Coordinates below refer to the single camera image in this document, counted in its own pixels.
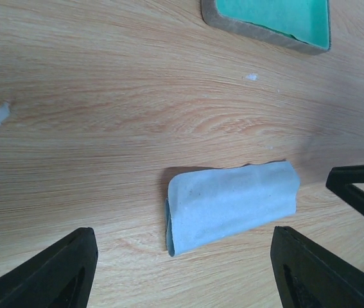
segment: wooden table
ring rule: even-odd
[[[331,21],[306,56],[208,27],[197,0],[0,0],[0,276],[78,227],[89,307],[279,307],[275,225],[364,271],[364,217],[324,186],[364,164],[364,0]],[[296,215],[169,257],[172,176],[282,159]]]

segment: light blue cloth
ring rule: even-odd
[[[289,162],[175,176],[165,202],[169,254],[179,255],[296,213],[299,186]]]

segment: wood grain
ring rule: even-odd
[[[279,307],[275,225],[364,271],[364,218],[324,187],[364,164],[364,0],[331,22],[305,56],[208,27],[197,0],[0,0],[0,276],[77,227],[100,250],[89,307]],[[296,215],[168,256],[174,172],[282,159]]]

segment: folded cloth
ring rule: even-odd
[[[182,173],[169,183],[171,256],[296,213],[300,179],[289,162]]]

